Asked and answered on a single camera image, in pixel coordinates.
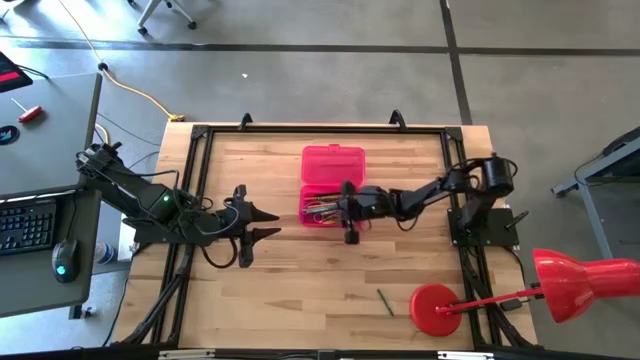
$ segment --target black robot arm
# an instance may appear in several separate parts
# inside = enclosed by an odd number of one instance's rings
[[[486,214],[498,198],[513,191],[511,166],[515,164],[495,154],[488,158],[474,158],[456,164],[439,177],[417,190],[391,189],[388,192],[377,186],[363,186],[360,191],[350,182],[341,188],[337,203],[342,211],[342,225],[346,228],[345,242],[357,244],[359,235],[355,224],[377,218],[391,217],[402,230],[402,222],[417,220],[422,211],[450,194],[465,193],[469,200],[461,209],[458,220],[460,229],[469,229],[483,223]],[[480,169],[480,177],[472,174]]]
[[[233,196],[224,200],[224,209],[207,213],[201,199],[177,188],[180,176],[177,170],[134,173],[118,157],[120,146],[120,143],[113,146],[93,144],[76,154],[76,165],[87,178],[86,187],[100,190],[104,201],[127,216],[124,221],[136,229],[139,235],[136,239],[205,247],[227,238],[234,245],[234,256],[228,266],[239,257],[240,267],[249,267],[253,262],[254,244],[280,231],[279,228],[247,230],[252,222],[274,221],[279,217],[260,211],[252,202],[245,201],[247,190],[244,185],[236,187]],[[172,188],[152,184],[143,178],[170,173],[175,174]],[[234,239],[240,240],[239,254]]]

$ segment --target mounting plate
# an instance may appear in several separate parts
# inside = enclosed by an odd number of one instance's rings
[[[520,244],[515,226],[507,230],[505,226],[513,222],[511,209],[491,209],[487,214],[487,224],[472,230],[458,228],[460,209],[449,209],[449,230],[451,243],[455,246],[515,246]]]

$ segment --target lamp shade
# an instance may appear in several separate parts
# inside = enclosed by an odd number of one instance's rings
[[[598,298],[640,296],[640,264],[633,260],[580,262],[553,250],[534,249],[533,261],[555,322],[582,314]]]

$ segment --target red lamp base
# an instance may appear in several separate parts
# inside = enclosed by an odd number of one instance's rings
[[[421,286],[411,296],[411,320],[418,329],[431,336],[451,335],[460,326],[462,315],[438,314],[436,307],[444,307],[456,301],[456,294],[444,285]]]

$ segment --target wooden table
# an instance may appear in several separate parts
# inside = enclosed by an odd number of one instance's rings
[[[167,125],[157,171],[182,171],[192,126]],[[467,158],[490,154],[487,127],[463,126],[462,130]],[[180,347],[472,348],[466,316],[448,337],[426,335],[409,318],[409,299],[422,284],[442,283],[459,297],[464,295],[458,253],[450,245],[448,201],[428,207],[408,233],[400,231],[391,219],[375,220],[356,246],[343,243],[342,229],[307,228],[298,223],[303,147],[362,147],[366,152],[367,184],[415,189],[445,171],[437,136],[237,133],[217,134],[213,144],[205,196],[213,199],[215,208],[221,208],[222,199],[230,196],[235,186],[246,184],[248,200],[280,216],[277,222],[261,225],[282,227],[282,231],[255,246],[255,261],[249,269],[235,265],[216,270],[196,252]],[[201,145],[195,164],[201,161]],[[157,177],[156,181],[171,186],[173,179]],[[192,181],[192,192],[195,183]],[[131,333],[156,300],[167,249],[153,245],[133,261],[115,339]],[[221,241],[208,251],[214,261],[222,263],[229,258],[231,247],[228,241]],[[511,254],[501,248],[486,248],[486,252],[495,294],[524,288],[520,268]],[[395,317],[388,315],[376,289],[389,300]],[[522,335],[535,343],[528,304],[507,314]],[[172,316],[170,303],[165,334]],[[484,313],[480,319],[486,328]]]

